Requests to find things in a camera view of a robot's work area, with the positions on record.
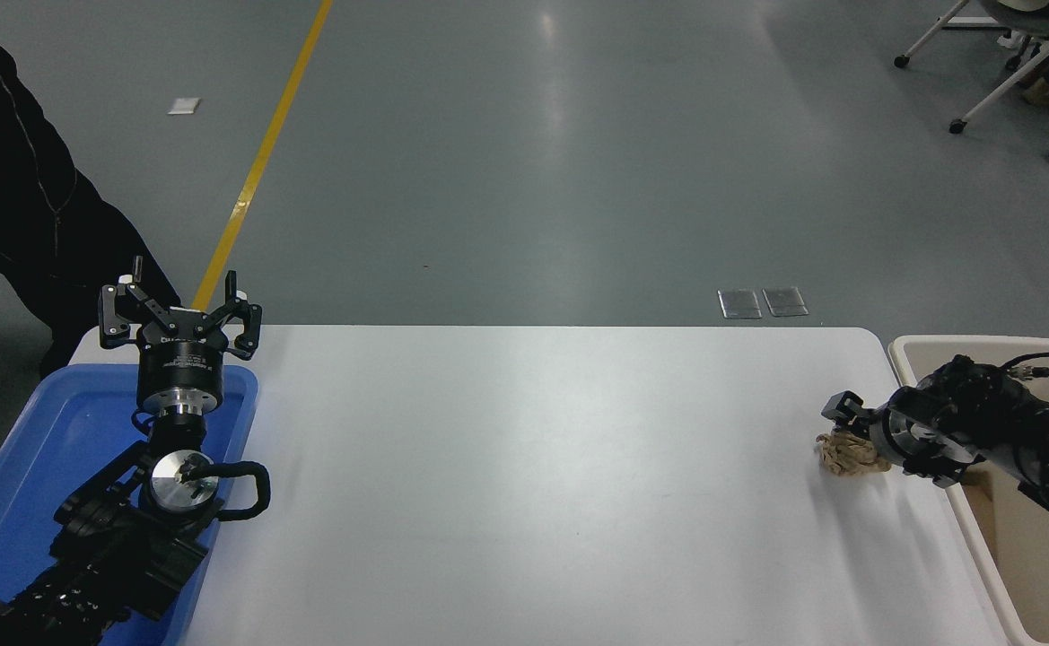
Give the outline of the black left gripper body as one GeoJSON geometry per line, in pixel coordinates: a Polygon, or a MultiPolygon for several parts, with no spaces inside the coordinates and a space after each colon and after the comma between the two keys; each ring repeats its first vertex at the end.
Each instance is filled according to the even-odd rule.
{"type": "Polygon", "coordinates": [[[163,401],[162,392],[180,388],[223,400],[224,333],[199,310],[172,310],[175,330],[154,320],[140,326],[138,401],[163,401]]]}

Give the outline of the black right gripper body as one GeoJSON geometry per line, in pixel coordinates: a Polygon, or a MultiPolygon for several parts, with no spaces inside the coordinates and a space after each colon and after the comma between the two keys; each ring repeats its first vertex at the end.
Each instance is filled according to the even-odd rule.
{"type": "Polygon", "coordinates": [[[865,410],[866,434],[874,449],[886,461],[897,467],[913,456],[913,422],[897,410],[892,402],[865,410]]]}

